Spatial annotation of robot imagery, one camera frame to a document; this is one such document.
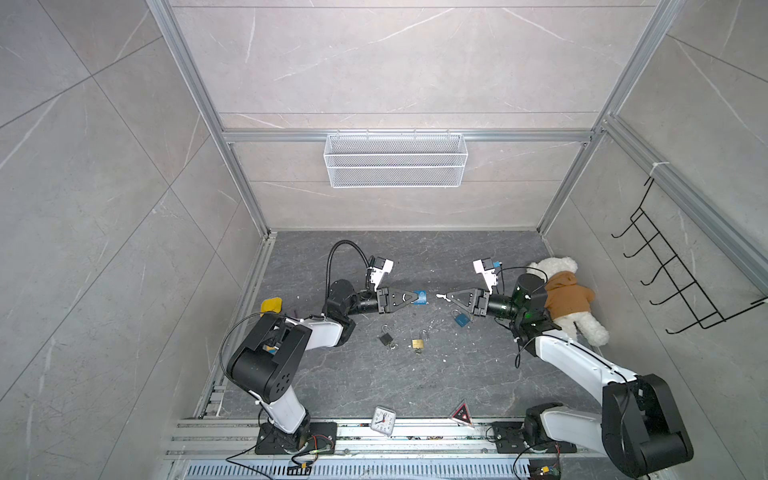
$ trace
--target clock face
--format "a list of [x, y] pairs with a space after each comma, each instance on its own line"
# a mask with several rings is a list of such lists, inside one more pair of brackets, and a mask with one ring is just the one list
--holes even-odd
[[371, 419], [371, 429], [390, 436], [395, 428], [395, 413], [382, 407], [376, 407]]

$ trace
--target warning triangle sign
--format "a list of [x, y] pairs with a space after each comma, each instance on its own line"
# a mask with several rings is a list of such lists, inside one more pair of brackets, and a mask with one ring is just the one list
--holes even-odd
[[453, 415], [451, 415], [450, 419], [463, 425], [472, 425], [472, 417], [469, 415], [469, 407], [467, 406], [467, 403], [462, 401], [458, 404], [458, 407], [453, 411]]

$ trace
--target yellow object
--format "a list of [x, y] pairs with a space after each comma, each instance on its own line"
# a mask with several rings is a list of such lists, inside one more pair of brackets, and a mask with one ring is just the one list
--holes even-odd
[[274, 298], [268, 298], [261, 303], [260, 312], [275, 312], [280, 313], [283, 310], [283, 299], [276, 296]]

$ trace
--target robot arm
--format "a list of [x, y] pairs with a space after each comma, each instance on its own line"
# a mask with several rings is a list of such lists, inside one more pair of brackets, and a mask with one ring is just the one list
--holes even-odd
[[419, 298], [414, 292], [378, 288], [390, 271], [391, 260], [371, 258], [365, 290], [356, 292], [348, 280], [337, 280], [330, 286], [322, 316], [263, 314], [230, 357], [227, 376], [269, 413], [285, 449], [301, 449], [309, 436], [310, 414], [292, 385], [304, 352], [346, 343], [355, 329], [351, 315], [391, 313]]
[[526, 412], [525, 441], [583, 445], [604, 453], [632, 478], [691, 460], [694, 449], [669, 386], [656, 375], [639, 376], [583, 347], [560, 330], [545, 309], [544, 280], [523, 273], [512, 295], [492, 293], [495, 268], [476, 260], [488, 290], [449, 292], [445, 299], [476, 316], [508, 320], [518, 348], [558, 367], [602, 405], [602, 413], [550, 403]]

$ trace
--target black wall hook rack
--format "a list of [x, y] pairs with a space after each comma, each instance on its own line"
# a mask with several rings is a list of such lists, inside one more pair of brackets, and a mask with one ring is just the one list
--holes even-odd
[[[644, 281], [641, 280], [641, 283], [643, 285], [645, 285], [645, 286], [651, 285], [657, 279], [657, 277], [659, 276], [659, 273], [661, 273], [663, 271], [664, 273], [667, 274], [667, 277], [670, 279], [670, 281], [672, 282], [672, 285], [674, 286], [674, 288], [676, 290], [675, 293], [673, 293], [672, 295], [669, 295], [667, 298], [665, 298], [664, 300], [661, 300], [659, 303], [650, 302], [650, 304], [651, 305], [661, 305], [662, 303], [666, 303], [669, 300], [672, 300], [674, 297], [680, 295], [680, 298], [682, 298], [683, 301], [685, 302], [685, 306], [688, 307], [688, 310], [690, 311], [690, 314], [694, 316], [694, 319], [696, 319], [696, 321], [691, 323], [689, 326], [685, 326], [684, 328], [679, 329], [679, 330], [674, 331], [674, 332], [670, 331], [669, 329], [665, 329], [667, 331], [667, 333], [669, 333], [671, 335], [674, 335], [676, 333], [684, 332], [685, 330], [688, 330], [690, 327], [692, 327], [694, 325], [698, 325], [702, 329], [709, 329], [709, 328], [712, 328], [713, 326], [718, 325], [718, 324], [720, 324], [722, 322], [726, 322], [727, 320], [730, 320], [730, 319], [734, 318], [735, 316], [739, 316], [742, 313], [749, 312], [751, 309], [755, 309], [758, 306], [763, 305], [765, 300], [768, 299], [768, 296], [763, 297], [763, 298], [761, 298], [759, 300], [755, 300], [754, 302], [752, 302], [750, 304], [750, 306], [748, 306], [744, 310], [741, 310], [740, 312], [734, 313], [731, 316], [723, 316], [723, 314], [720, 312], [720, 310], [717, 308], [717, 306], [712, 302], [712, 299], [710, 298], [710, 296], [707, 294], [707, 292], [704, 290], [704, 288], [696, 280], [696, 277], [694, 277], [694, 275], [690, 272], [690, 270], [688, 270], [688, 267], [682, 261], [680, 256], [677, 255], [677, 252], [675, 251], [674, 248], [672, 248], [672, 245], [670, 245], [670, 243], [667, 241], [667, 239], [664, 237], [664, 235], [656, 227], [656, 224], [654, 223], [654, 221], [651, 220], [650, 217], [648, 216], [648, 214], [645, 212], [645, 210], [643, 210], [643, 203], [645, 202], [645, 199], [648, 196], [648, 192], [650, 191], [650, 188], [653, 186], [653, 184], [654, 184], [654, 179], [652, 177], [649, 177], [648, 180], [645, 181], [644, 185], [647, 185], [648, 188], [645, 190], [645, 195], [643, 195], [643, 200], [640, 200], [640, 206], [638, 206], [637, 209], [630, 215], [631, 222], [629, 224], [629, 227], [627, 227], [623, 232], [621, 232], [621, 234], [619, 234], [619, 235], [611, 234], [611, 236], [613, 238], [622, 238], [626, 234], [626, 232], [628, 232], [632, 227], [634, 227], [634, 229], [637, 230], [637, 232], [643, 238], [643, 241], [645, 243], [643, 243], [643, 246], [640, 247], [637, 250], [637, 252], [632, 253], [631, 255], [627, 255], [625, 253], [624, 256], [626, 258], [632, 258], [635, 255], [637, 255], [638, 253], [640, 253], [645, 247], [648, 247], [648, 249], [650, 249], [650, 251], [653, 253], [654, 257], [656, 257], [656, 260], [658, 260], [659, 265], [660, 265], [659, 269], [656, 271], [656, 274], [654, 274], [654, 277], [652, 279], [650, 279], [650, 282], [645, 283]], [[648, 222], [654, 228], [654, 230], [656, 230], [656, 233], [654, 233], [654, 235], [652, 237], [650, 237], [650, 238], [646, 238], [645, 234], [643, 234], [642, 230], [640, 230], [640, 228], [637, 226], [637, 221], [639, 219], [641, 219], [642, 217], [645, 217], [645, 219], [648, 220]], [[667, 247], [669, 247], [670, 251], [672, 252], [672, 257], [669, 258], [666, 261], [662, 261], [661, 260], [661, 258], [659, 257], [658, 252], [656, 250], [654, 250], [653, 245], [650, 244], [650, 242], [654, 238], [656, 238], [656, 237], [660, 237], [667, 244]], [[670, 274], [669, 270], [667, 270], [667, 265], [669, 265], [673, 260], [677, 260], [677, 262], [680, 263], [680, 265], [683, 266], [683, 268], [685, 269], [685, 271], [688, 274], [688, 276], [690, 276], [691, 282], [688, 283], [686, 286], [682, 286], [682, 287], [678, 286], [677, 282], [675, 282], [674, 278], [672, 278], [672, 275]], [[683, 295], [683, 291], [685, 291], [686, 289], [688, 289], [688, 288], [690, 288], [692, 286], [697, 287], [701, 291], [701, 293], [704, 295], [704, 297], [707, 298], [707, 302], [709, 302], [710, 305], [712, 306], [712, 308], [714, 309], [714, 311], [712, 313], [710, 313], [709, 315], [707, 315], [707, 316], [705, 316], [703, 318], [699, 318], [699, 316], [696, 314], [696, 312], [694, 312], [694, 309], [688, 303], [688, 299], [685, 298], [685, 295]], [[712, 316], [718, 316], [718, 317], [720, 317], [720, 319], [718, 321], [716, 321], [715, 323], [711, 323], [710, 325], [706, 325], [705, 326], [702, 322], [704, 320], [712, 317]]]

